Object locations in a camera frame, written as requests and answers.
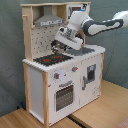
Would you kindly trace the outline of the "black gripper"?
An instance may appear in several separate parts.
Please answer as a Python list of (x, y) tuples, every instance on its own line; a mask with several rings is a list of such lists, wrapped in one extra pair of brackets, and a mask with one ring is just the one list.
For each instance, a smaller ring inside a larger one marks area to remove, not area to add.
[(54, 40), (51, 43), (51, 50), (54, 54), (62, 54), (64, 52), (64, 47), (59, 41)]

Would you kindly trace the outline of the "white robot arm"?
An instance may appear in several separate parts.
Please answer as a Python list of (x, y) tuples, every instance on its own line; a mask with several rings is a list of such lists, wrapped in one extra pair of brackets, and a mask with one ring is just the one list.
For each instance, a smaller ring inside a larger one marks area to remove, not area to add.
[(78, 37), (82, 30), (86, 36), (95, 36), (101, 32), (113, 29), (128, 27), (128, 10), (116, 13), (111, 20), (96, 22), (84, 10), (72, 12), (66, 27), (60, 27), (51, 43), (52, 51), (55, 54), (62, 54), (69, 46), (79, 50), (83, 40)]

